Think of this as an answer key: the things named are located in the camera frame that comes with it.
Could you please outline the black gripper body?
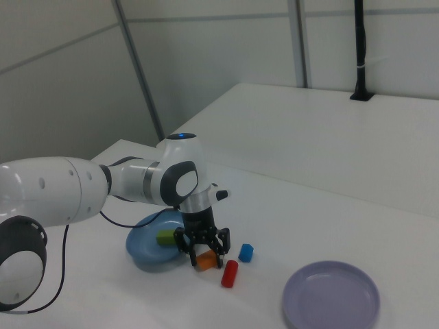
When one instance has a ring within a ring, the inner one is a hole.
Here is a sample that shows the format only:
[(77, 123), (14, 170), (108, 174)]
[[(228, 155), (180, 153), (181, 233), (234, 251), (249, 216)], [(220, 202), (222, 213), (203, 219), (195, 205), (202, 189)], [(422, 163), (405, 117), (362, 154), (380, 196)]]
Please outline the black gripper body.
[(182, 213), (185, 235), (192, 241), (212, 241), (216, 226), (212, 207), (201, 212)]

